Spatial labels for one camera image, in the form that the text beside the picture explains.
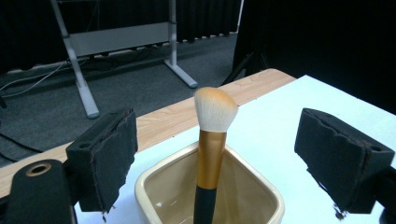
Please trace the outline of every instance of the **black cable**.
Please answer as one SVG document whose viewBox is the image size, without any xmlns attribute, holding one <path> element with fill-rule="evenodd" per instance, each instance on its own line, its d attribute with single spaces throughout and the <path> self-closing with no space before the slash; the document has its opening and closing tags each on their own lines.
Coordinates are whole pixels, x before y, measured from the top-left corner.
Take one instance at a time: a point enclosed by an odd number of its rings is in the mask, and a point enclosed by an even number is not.
<svg viewBox="0 0 396 224">
<path fill-rule="evenodd" d="M 3 158 L 3 159 L 5 159 L 5 160 L 7 160 L 7 161 L 12 161 L 12 162 L 17 162 L 17 161 L 18 161 L 18 160 L 11 159 L 10 157 L 4 155 L 4 154 L 1 153 L 1 152 L 0 152 L 0 157 Z"/>
<path fill-rule="evenodd" d="M 25 93 L 25 92 L 31 90 L 32 88 L 34 88 L 35 86 L 37 86 L 38 84 L 40 84 L 42 81 L 44 81 L 46 78 L 52 76 L 53 74 L 55 74 L 55 73 L 58 72 L 58 71 L 63 70 L 63 69 L 61 69 L 62 66 L 63 66 L 63 65 L 61 64 L 61 65 L 59 65 L 54 71 L 49 72 L 49 73 L 46 73 L 46 74 L 41 74 L 41 75 L 38 75 L 38 76 L 35 76 L 35 77 L 21 78 L 21 79 L 19 79 L 19 80 L 15 80 L 15 81 L 9 82 L 7 85 L 1 87 L 1 88 L 0 88 L 0 91 L 4 90 L 4 89 L 7 88 L 8 86 L 13 85 L 13 84 L 15 84 L 15 83 L 41 77 L 40 80 L 38 80 L 34 85 L 32 85 L 31 87 L 29 87 L 28 89 L 26 89 L 26 90 L 24 90 L 24 91 L 12 93 L 12 94 L 2 95 L 1 97 L 2 97 L 2 98 L 12 97 L 12 96 L 16 96 L 16 95 L 23 94 L 23 93 Z"/>
<path fill-rule="evenodd" d="M 8 141 L 14 143 L 15 145 L 17 145 L 17 146 L 19 146 L 19 147 L 28 149 L 28 150 L 33 151 L 33 152 L 35 152 L 35 153 L 42 153 L 42 152 L 43 152 L 42 150 L 39 150 L 39 149 L 36 149 L 36 148 L 33 148 L 33 147 L 28 147 L 28 146 L 26 146 L 26 145 L 24 145 L 24 144 L 22 144 L 22 143 L 19 143 L 19 142 L 17 142 L 15 139 L 6 136 L 6 135 L 4 135 L 3 133 L 0 133 L 0 136 L 6 138 Z"/>
<path fill-rule="evenodd" d="M 89 60 L 89 62 L 87 64 L 85 64 L 85 66 L 81 66 L 81 70 L 83 70 L 84 72 L 107 72 L 107 71 L 111 71 L 114 70 L 118 67 L 120 67 L 121 65 L 125 65 L 128 63 L 133 63 L 136 61 L 141 61 L 141 60 L 145 60 L 149 55 L 151 55 L 151 53 L 155 50 L 156 48 L 154 47 L 150 47 L 150 48 L 143 48 L 141 50 L 139 50 L 136 55 L 130 59 L 130 60 L 120 60 L 117 58 L 116 55 L 114 55 L 114 57 L 112 56 L 108 56 L 108 57 L 102 57 L 102 58 L 93 58 L 91 60 Z M 91 65 L 98 65 L 100 63 L 109 63 L 108 67 L 102 67 L 102 68 L 98 68 L 98 67 L 90 67 Z"/>
<path fill-rule="evenodd" d="M 87 26 L 87 29 L 85 30 L 85 32 L 89 32 L 89 31 L 90 31 L 91 24 L 92 24 L 92 21 L 93 21 L 93 17 L 94 17 L 94 15 L 95 15 L 95 12 L 96 12 L 97 8 L 98 8 L 98 3 L 96 3 L 95 6 L 94 6 L 93 13 L 92 13 L 92 15 L 91 15 L 90 21 L 89 21 L 89 23 L 88 23 L 88 26 Z"/>
</svg>

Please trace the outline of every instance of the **gray carpet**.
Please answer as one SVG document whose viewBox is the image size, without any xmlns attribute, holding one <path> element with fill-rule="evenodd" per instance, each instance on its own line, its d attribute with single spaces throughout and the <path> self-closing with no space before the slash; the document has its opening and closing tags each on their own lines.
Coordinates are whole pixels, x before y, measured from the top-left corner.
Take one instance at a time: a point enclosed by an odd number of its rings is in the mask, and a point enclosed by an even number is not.
<svg viewBox="0 0 396 224">
<path fill-rule="evenodd" d="M 177 63 L 199 86 L 218 87 L 231 73 L 236 34 L 198 39 L 177 47 Z M 164 63 L 169 46 L 128 50 L 81 61 L 82 71 L 102 114 L 133 106 L 137 116 L 193 96 L 189 88 Z M 53 71 L 58 65 L 0 76 L 0 84 Z M 55 73 L 24 94 L 6 98 L 0 108 L 0 132 L 40 150 L 73 141 L 97 119 L 87 119 L 74 82 L 73 70 Z M 26 90 L 38 79 L 13 85 L 1 95 Z M 0 152 L 12 160 L 35 153 L 0 137 Z M 0 166 L 11 161 L 0 158 Z"/>
</svg>

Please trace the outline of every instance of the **metal stand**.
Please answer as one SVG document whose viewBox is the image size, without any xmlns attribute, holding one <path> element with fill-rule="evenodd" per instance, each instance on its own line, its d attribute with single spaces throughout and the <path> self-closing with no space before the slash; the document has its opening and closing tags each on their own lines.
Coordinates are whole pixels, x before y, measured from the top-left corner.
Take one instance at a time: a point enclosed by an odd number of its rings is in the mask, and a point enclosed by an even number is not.
<svg viewBox="0 0 396 224">
<path fill-rule="evenodd" d="M 62 39 L 64 40 L 67 54 L 69 55 L 70 62 L 72 63 L 73 69 L 76 73 L 76 84 L 78 87 L 79 96 L 81 97 L 81 101 L 84 104 L 85 112 L 87 113 L 89 119 L 96 119 L 97 117 L 99 117 L 100 113 L 95 101 L 93 100 L 90 88 L 88 87 L 87 82 L 85 81 L 84 76 L 81 73 L 81 69 L 79 68 L 77 55 L 73 50 L 69 38 L 70 36 L 67 33 L 66 27 L 64 26 L 64 19 L 62 18 L 61 10 L 59 9 L 56 0 L 51 0 L 51 4 L 55 12 L 56 21 L 61 28 Z"/>
<path fill-rule="evenodd" d="M 198 83 L 185 73 L 177 65 L 177 22 L 176 22 L 176 0 L 169 0 L 169 43 L 171 45 L 171 57 L 165 60 L 166 65 L 179 76 L 190 88 L 196 88 Z"/>
<path fill-rule="evenodd" d="M 90 88 L 81 73 L 81 69 L 78 64 L 78 56 L 169 41 L 172 52 L 170 59 L 165 60 L 165 64 L 169 66 L 177 76 L 186 82 L 190 88 L 196 88 L 198 86 L 197 82 L 195 82 L 177 65 L 176 0 L 169 0 L 169 22 L 78 34 L 67 33 L 64 25 L 64 19 L 58 6 L 58 2 L 62 1 L 50 1 L 55 13 L 56 21 L 61 29 L 62 39 L 64 41 L 67 54 L 76 74 L 76 84 L 79 95 L 89 119 L 98 118 L 100 112 L 93 100 Z"/>
</svg>

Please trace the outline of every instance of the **cable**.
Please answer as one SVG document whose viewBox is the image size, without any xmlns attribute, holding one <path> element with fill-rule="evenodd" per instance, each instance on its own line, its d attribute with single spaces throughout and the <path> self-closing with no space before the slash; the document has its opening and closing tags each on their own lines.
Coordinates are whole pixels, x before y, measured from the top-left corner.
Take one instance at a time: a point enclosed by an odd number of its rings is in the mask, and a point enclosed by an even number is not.
<svg viewBox="0 0 396 224">
<path fill-rule="evenodd" d="M 95 4 L 95 7 L 94 7 L 94 9 L 93 9 L 93 13 L 92 13 L 92 15 L 91 15 L 90 21 L 88 22 L 87 30 L 86 30 L 85 32 L 90 31 L 90 27 L 91 27 L 91 24 L 92 24 L 92 21 L 93 21 L 93 17 L 94 17 L 94 14 L 95 14 L 97 8 L 98 8 L 98 4 L 96 3 L 96 4 Z"/>
<path fill-rule="evenodd" d="M 6 88 L 6 87 L 8 87 L 8 86 L 10 86 L 10 85 L 12 85 L 12 84 L 15 84 L 15 83 L 18 83 L 18 82 L 21 82 L 21 81 L 30 80 L 30 79 L 34 79 L 34 78 L 38 78 L 38 77 L 43 77 L 43 78 L 41 78 L 40 80 L 38 80 L 37 83 L 35 83 L 33 86 L 31 86 L 30 88 L 28 88 L 27 90 L 20 91 L 20 92 L 17 92 L 17 93 L 13 93 L 13 94 L 10 94 L 10 95 L 3 95 L 2 97 L 3 97 L 3 98 L 7 98 L 7 97 L 11 97 L 11 96 L 16 96 L 16 95 L 20 95 L 20 94 L 23 94 L 23 93 L 25 93 L 25 92 L 31 90 L 31 89 L 34 88 L 36 85 L 40 84 L 43 80 L 45 80 L 47 77 L 50 77 L 50 76 L 52 76 L 53 74 L 55 74 L 56 72 L 58 72 L 58 71 L 60 70 L 60 68 L 62 67 L 62 65 L 63 65 L 63 64 L 59 65 L 54 71 L 52 71 L 52 72 L 50 72 L 50 73 L 47 73 L 47 74 L 44 74 L 44 75 L 39 75 L 39 76 L 36 76 L 36 77 L 21 78 L 21 79 L 18 79 L 18 80 L 15 80 L 15 81 L 12 81 L 12 82 L 8 83 L 7 85 L 3 86 L 3 87 L 0 89 L 0 91 L 2 91 L 4 88 Z"/>
<path fill-rule="evenodd" d="M 99 72 L 107 72 L 111 71 L 120 66 L 120 63 L 111 58 L 94 58 L 90 63 L 87 63 L 86 66 L 81 66 L 81 70 L 84 72 L 87 71 L 99 71 Z"/>
<path fill-rule="evenodd" d="M 42 152 L 43 152 L 43 151 L 41 151 L 41 150 L 39 150 L 39 149 L 36 149 L 36 148 L 33 148 L 33 147 L 28 147 L 28 146 L 26 146 L 26 145 L 24 145 L 24 144 L 22 144 L 22 143 L 19 143 L 19 142 L 17 142 L 15 139 L 6 136 L 6 135 L 3 134 L 3 133 L 0 133 L 0 136 L 6 138 L 8 141 L 14 143 L 15 145 L 17 145 L 17 146 L 19 146 L 19 147 L 28 149 L 28 150 L 33 151 L 33 152 L 35 152 L 35 153 L 42 153 Z"/>
<path fill-rule="evenodd" d="M 157 48 L 156 47 L 149 47 L 149 48 L 148 47 L 144 47 L 141 50 L 137 50 L 136 55 L 130 60 L 119 60 L 119 59 L 114 59 L 114 60 L 117 61 L 118 63 L 121 63 L 121 64 L 127 64 L 127 63 L 134 63 L 136 61 L 142 61 L 142 60 L 147 59 L 147 57 L 150 56 L 151 53 L 155 49 L 157 49 Z"/>
<path fill-rule="evenodd" d="M 4 154 L 1 153 L 1 152 L 0 152 L 0 157 L 3 158 L 3 159 L 5 159 L 5 160 L 7 160 L 7 161 L 12 161 L 12 162 L 17 162 L 17 161 L 18 161 L 18 160 L 11 159 L 10 157 L 4 155 Z"/>
<path fill-rule="evenodd" d="M 59 67 L 57 67 L 57 68 L 55 69 L 55 71 L 53 71 L 53 72 L 66 70 L 67 68 L 60 69 L 60 67 L 61 67 L 62 65 L 63 65 L 63 64 L 59 65 Z M 49 73 L 40 74 L 40 75 L 35 76 L 35 77 L 24 77 L 24 78 L 20 78 L 20 79 L 11 81 L 11 82 L 9 82 L 8 84 L 4 85 L 2 88 L 0 88 L 0 91 L 2 91 L 3 89 L 5 89 L 6 87 L 8 87 L 8 86 L 10 86 L 10 85 L 12 85 L 12 84 L 15 84 L 15 83 L 18 83 L 18 82 L 23 82 L 23 81 L 28 81 L 28 80 L 31 80 L 31 79 L 36 79 L 36 78 L 38 78 L 38 77 L 44 77 L 44 76 L 46 76 L 46 75 L 49 74 Z"/>
</svg>

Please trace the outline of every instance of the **brush bristles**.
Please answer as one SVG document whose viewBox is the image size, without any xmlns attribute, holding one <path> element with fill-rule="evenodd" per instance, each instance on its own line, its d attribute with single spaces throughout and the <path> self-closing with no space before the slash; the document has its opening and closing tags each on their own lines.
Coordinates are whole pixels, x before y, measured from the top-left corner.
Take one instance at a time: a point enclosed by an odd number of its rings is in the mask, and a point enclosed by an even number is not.
<svg viewBox="0 0 396 224">
<path fill-rule="evenodd" d="M 205 87 L 194 94 L 200 129 L 226 133 L 238 112 L 238 105 L 225 91 Z"/>
</svg>

